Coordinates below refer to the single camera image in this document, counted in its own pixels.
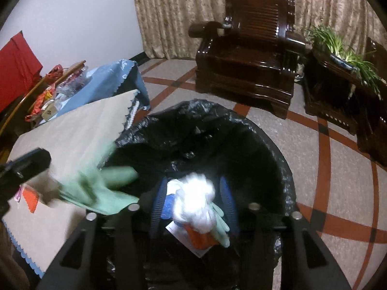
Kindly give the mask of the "small green glove with knot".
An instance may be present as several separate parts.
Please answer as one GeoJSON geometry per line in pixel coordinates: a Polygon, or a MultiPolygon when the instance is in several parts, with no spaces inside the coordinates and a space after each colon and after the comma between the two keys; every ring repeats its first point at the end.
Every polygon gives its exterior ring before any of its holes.
{"type": "Polygon", "coordinates": [[[230,228],[223,219],[224,212],[215,203],[212,203],[211,206],[216,219],[216,225],[211,234],[220,245],[227,248],[230,246],[230,238],[228,236],[230,228]]]}

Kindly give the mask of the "orange foam net mat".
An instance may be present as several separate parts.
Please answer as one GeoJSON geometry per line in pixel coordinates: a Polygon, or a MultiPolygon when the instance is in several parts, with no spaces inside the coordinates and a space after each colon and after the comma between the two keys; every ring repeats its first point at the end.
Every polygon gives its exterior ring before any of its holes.
{"type": "Polygon", "coordinates": [[[22,191],[22,196],[26,201],[30,213],[35,213],[39,202],[39,194],[31,187],[25,187],[22,191]]]}

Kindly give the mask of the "white plastic bag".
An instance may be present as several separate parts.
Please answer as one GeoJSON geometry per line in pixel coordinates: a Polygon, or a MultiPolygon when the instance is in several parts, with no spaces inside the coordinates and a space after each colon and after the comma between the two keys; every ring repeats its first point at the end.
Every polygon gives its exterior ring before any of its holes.
{"type": "Polygon", "coordinates": [[[213,200],[215,188],[204,174],[191,173],[167,182],[167,195],[174,195],[172,219],[178,226],[190,225],[200,234],[216,224],[213,200]]]}

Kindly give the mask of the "large green rubber glove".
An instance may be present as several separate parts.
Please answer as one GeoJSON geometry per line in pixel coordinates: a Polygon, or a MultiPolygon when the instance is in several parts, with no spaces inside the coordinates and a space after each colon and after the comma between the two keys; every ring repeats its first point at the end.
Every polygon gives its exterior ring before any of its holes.
{"type": "Polygon", "coordinates": [[[104,165],[115,150],[113,142],[104,145],[94,158],[63,180],[59,188],[60,199],[102,215],[113,215],[138,203],[138,197],[122,191],[138,178],[136,170],[130,166],[104,165]]]}

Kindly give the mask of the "black trash bin with bag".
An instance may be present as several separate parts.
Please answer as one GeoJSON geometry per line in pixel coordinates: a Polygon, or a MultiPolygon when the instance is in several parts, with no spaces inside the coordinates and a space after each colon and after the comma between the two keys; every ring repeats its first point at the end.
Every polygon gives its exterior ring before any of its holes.
{"type": "Polygon", "coordinates": [[[124,187],[146,196],[133,219],[145,289],[270,289],[282,253],[280,235],[261,226],[250,203],[263,215],[295,211],[293,174],[275,143],[250,120],[206,100],[179,103],[124,130],[106,166],[130,166],[138,178],[124,187]],[[230,246],[212,247],[202,258],[184,247],[161,220],[149,235],[154,196],[161,180],[204,174],[215,186],[227,180],[238,211],[239,235],[230,246]]]}

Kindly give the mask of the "blue trash in bin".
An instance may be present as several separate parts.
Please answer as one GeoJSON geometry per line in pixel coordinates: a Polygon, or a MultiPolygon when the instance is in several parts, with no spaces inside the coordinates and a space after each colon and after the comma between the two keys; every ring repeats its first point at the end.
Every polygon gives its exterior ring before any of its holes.
{"type": "Polygon", "coordinates": [[[175,201],[175,194],[166,195],[163,208],[161,211],[161,218],[163,220],[172,219],[174,201],[175,201]]]}

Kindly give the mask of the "orange foam net in bin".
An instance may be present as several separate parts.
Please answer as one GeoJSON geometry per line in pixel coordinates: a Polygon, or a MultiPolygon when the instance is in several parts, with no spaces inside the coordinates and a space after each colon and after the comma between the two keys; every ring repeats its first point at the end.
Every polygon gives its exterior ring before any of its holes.
{"type": "Polygon", "coordinates": [[[199,233],[194,230],[191,225],[184,225],[186,232],[194,248],[199,250],[206,250],[210,247],[218,245],[218,242],[211,233],[199,233]]]}

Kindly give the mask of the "beige tablecloth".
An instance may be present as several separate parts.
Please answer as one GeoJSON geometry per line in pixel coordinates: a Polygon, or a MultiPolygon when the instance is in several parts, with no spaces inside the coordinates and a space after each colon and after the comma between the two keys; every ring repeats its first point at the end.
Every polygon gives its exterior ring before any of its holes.
{"type": "Polygon", "coordinates": [[[79,222],[83,208],[55,198],[60,183],[88,162],[99,162],[100,150],[114,141],[124,129],[130,108],[138,108],[137,90],[98,100],[22,134],[9,160],[15,160],[38,147],[51,155],[49,169],[27,184],[49,203],[38,202],[30,212],[25,199],[11,198],[3,220],[11,240],[38,276],[43,276],[52,260],[79,222]]]}

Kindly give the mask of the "red snack bag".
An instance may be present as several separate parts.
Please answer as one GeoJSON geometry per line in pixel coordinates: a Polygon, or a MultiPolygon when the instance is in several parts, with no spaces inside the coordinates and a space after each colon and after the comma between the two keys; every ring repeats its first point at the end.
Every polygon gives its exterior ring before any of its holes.
{"type": "Polygon", "coordinates": [[[32,111],[29,115],[25,116],[25,121],[30,123],[34,121],[43,112],[43,106],[48,101],[54,99],[56,96],[56,85],[51,84],[46,88],[35,100],[32,111]]]}

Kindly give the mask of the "red cloth on chair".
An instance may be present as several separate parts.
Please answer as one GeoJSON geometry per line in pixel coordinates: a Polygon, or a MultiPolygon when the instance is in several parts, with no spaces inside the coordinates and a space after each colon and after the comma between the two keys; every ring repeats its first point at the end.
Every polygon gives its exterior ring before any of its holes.
{"type": "Polygon", "coordinates": [[[17,97],[33,88],[40,80],[43,66],[30,49],[22,31],[1,49],[0,59],[0,109],[3,111],[17,97]]]}

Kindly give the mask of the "orange red bag on chair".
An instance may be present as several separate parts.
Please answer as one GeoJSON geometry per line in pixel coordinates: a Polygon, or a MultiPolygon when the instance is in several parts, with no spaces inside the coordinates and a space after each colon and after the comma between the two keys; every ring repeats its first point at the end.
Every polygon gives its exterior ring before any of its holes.
{"type": "Polygon", "coordinates": [[[47,84],[52,84],[56,82],[64,74],[64,68],[62,65],[58,64],[53,67],[45,76],[45,82],[47,84]]]}

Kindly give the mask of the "blue tablecloth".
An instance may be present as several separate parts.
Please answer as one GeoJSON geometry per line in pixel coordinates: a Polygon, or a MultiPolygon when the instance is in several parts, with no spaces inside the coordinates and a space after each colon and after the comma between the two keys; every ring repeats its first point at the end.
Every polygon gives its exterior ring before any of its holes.
{"type": "Polygon", "coordinates": [[[57,113],[62,116],[78,107],[122,93],[138,90],[136,98],[144,109],[150,108],[150,99],[138,64],[132,60],[121,59],[100,66],[91,75],[91,80],[78,93],[69,98],[57,113]]]}

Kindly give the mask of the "dark wooden side table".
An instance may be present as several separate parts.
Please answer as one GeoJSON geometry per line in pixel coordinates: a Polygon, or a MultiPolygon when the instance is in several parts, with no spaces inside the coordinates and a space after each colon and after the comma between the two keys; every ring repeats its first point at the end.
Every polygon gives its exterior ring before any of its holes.
{"type": "Polygon", "coordinates": [[[315,45],[306,56],[302,87],[307,114],[356,135],[359,150],[386,166],[385,85],[377,95],[357,77],[352,65],[327,46],[315,45]]]}

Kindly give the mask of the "beige patterned curtain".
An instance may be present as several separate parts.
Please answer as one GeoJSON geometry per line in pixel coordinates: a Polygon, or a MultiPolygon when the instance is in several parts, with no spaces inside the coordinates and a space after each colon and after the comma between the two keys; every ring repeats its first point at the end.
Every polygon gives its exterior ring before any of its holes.
{"type": "Polygon", "coordinates": [[[145,53],[193,58],[242,46],[280,51],[288,31],[325,26],[362,54],[368,39],[386,44],[386,25],[368,0],[134,0],[145,53]]]}

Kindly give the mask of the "wooden chair with curved rail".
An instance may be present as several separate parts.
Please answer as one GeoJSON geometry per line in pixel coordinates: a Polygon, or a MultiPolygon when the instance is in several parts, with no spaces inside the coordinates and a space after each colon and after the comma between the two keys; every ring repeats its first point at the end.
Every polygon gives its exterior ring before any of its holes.
{"type": "MultiPolygon", "coordinates": [[[[86,61],[77,62],[69,68],[66,68],[63,74],[52,84],[57,86],[71,77],[75,72],[84,68],[86,61]]],[[[24,122],[24,117],[31,113],[34,101],[38,95],[42,94],[50,86],[49,79],[43,77],[28,93],[20,96],[15,102],[10,104],[8,111],[1,118],[1,135],[8,134],[15,130],[15,125],[24,122]]]]}

